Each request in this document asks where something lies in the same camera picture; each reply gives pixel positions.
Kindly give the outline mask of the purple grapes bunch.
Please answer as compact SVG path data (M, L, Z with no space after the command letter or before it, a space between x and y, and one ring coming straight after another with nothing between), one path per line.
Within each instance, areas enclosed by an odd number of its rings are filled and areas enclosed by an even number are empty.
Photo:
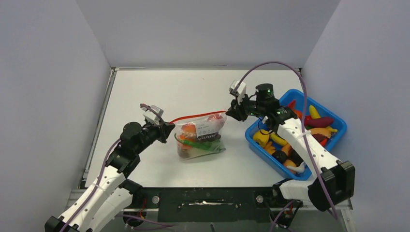
M220 138L221 135L218 132L216 132L212 134L201 135L197 138L197 140L200 142L213 142L215 140L219 140Z

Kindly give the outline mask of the pink peach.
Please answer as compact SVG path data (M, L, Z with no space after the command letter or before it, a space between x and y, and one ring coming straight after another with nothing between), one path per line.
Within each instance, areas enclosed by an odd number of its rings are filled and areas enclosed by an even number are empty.
M212 114L208 117L207 121L213 122L218 127L222 128L225 123L224 114Z

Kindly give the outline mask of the clear zip bag orange zipper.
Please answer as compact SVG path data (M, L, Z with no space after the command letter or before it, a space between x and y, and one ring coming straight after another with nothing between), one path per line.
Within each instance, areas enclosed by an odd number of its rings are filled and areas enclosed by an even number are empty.
M199 136L212 134L212 133L216 133L216 132L218 132L221 135L221 130L224 126L222 128L220 128L217 125L215 125L213 122L210 122L210 121L208 122L207 121L208 117L212 114L224 114L225 122L226 122L227 116L225 114L225 111L214 111L214 112L202 113L202 114L191 115L191 116L182 116L182 117L176 118L176 119L171 121L176 126L175 127L176 131L174 133L174 138L176 140L177 153L178 153L181 160L190 160L190 159L194 159L194 158L198 158L198 157L202 157L202 156L218 154L216 152L207 152L207 151L199 150L199 149L196 149L196 148L193 148L193 149L190 149L190 150L185 150L185 149L183 149L182 144L177 141L177 139L198 141L197 138ZM182 136L181 127L182 127L183 124L186 124L186 123L195 123L196 134L197 134L197 137L195 139L189 139L189 138L185 138L184 136Z

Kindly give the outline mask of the orange tangerine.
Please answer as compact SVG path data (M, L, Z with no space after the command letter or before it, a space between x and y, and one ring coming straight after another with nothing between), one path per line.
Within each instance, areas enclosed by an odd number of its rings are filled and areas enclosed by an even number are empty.
M197 137L195 123L183 124L181 127L181 134L185 138L195 139Z

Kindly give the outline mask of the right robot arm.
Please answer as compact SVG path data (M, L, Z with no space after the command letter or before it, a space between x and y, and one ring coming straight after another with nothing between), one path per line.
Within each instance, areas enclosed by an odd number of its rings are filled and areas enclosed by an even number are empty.
M311 180L286 179L274 185L272 200L285 206L290 200L311 202L324 212L349 199L354 193L355 167L342 162L306 130L301 119L275 98L272 84L256 87L256 100L246 94L246 84L233 81L229 92L234 96L226 114L238 121L248 116L262 118L267 128L287 141L311 170Z

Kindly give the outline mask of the green lettuce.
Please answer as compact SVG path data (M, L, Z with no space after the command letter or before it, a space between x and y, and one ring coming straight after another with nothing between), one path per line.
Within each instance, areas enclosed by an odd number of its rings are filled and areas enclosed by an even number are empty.
M221 140L214 140L214 141L190 141L190 140L181 140L177 139L179 143L182 144L183 149L190 150L193 148L207 151L207 152L216 152L219 153L224 151L226 148Z

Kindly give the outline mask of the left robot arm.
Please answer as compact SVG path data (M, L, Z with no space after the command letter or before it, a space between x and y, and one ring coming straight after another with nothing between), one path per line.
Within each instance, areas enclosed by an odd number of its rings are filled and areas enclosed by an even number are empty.
M140 154L155 141L166 143L174 123L152 125L127 123L107 151L93 183L59 217L51 216L46 232L99 232L125 207L131 205L142 186L128 179L140 163Z

